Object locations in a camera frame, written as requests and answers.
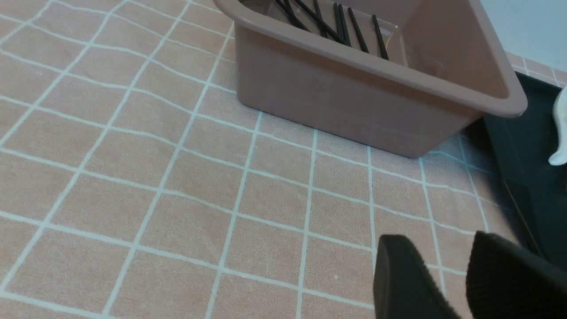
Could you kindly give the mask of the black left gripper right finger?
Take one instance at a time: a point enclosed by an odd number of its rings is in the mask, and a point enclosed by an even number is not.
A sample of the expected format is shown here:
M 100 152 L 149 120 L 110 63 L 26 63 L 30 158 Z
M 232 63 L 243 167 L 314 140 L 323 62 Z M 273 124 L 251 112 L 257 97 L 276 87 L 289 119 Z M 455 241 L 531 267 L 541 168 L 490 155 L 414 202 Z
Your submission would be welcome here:
M 477 231 L 466 300 L 475 319 L 564 319 L 566 272 L 498 234 Z

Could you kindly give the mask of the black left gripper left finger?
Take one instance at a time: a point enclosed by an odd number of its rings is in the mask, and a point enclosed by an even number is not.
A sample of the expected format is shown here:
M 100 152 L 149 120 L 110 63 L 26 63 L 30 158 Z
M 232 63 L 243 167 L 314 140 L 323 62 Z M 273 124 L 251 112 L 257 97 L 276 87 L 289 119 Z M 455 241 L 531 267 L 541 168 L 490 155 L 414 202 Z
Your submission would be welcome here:
M 412 241 L 381 235 L 374 274 L 377 319 L 459 319 Z

